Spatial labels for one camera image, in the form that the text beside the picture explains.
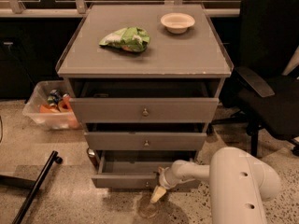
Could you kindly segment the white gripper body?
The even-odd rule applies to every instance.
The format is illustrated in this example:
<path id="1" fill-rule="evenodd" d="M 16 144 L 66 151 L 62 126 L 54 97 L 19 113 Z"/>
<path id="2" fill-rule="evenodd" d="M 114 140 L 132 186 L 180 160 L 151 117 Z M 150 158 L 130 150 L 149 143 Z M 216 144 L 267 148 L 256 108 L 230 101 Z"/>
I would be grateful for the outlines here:
<path id="1" fill-rule="evenodd" d="M 170 167 L 164 168 L 165 171 L 159 175 L 159 184 L 165 189 L 172 189 L 177 183 Z"/>

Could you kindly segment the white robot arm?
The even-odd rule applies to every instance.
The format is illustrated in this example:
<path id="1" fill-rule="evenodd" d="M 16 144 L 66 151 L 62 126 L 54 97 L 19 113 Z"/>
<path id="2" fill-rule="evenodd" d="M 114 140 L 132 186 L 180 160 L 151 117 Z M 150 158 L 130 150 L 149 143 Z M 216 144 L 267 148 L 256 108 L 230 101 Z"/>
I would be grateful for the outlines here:
<path id="1" fill-rule="evenodd" d="M 177 160 L 159 171 L 151 203 L 168 190 L 194 180 L 209 183 L 212 224 L 267 224 L 264 201 L 281 190 L 278 173 L 268 164 L 236 147 L 223 147 L 209 165 Z"/>

